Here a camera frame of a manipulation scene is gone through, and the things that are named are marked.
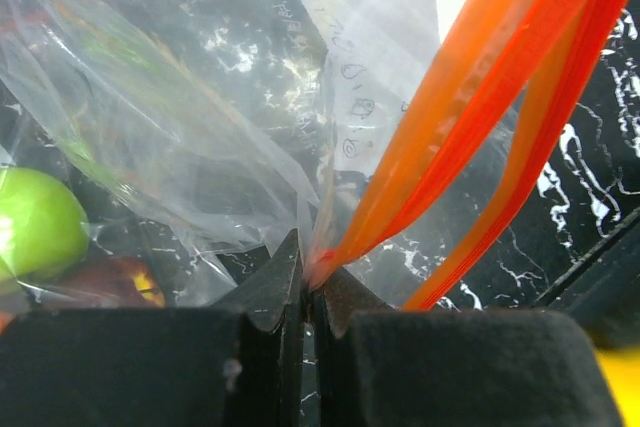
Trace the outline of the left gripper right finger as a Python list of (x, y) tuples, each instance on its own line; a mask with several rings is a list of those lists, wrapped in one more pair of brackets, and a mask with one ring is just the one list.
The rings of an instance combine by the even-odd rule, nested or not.
[(311, 297), (325, 426), (619, 426), (590, 339), (533, 309), (399, 311), (346, 270)]

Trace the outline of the green lime fruit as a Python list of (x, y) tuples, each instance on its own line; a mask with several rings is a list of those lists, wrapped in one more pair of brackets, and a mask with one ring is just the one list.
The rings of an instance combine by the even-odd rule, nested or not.
[(54, 275), (81, 260), (89, 220), (71, 190), (44, 172), (1, 169), (1, 280)]

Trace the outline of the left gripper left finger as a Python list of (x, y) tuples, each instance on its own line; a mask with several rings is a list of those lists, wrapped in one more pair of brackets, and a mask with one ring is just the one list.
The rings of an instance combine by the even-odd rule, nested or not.
[(1, 335), (5, 426), (295, 426), (303, 313), (298, 234), (199, 308), (65, 309)]

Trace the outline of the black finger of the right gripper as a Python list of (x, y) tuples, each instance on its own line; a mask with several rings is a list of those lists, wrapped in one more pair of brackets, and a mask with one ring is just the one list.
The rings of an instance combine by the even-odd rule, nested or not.
[(531, 304), (571, 317), (598, 347), (639, 345), (639, 211)]

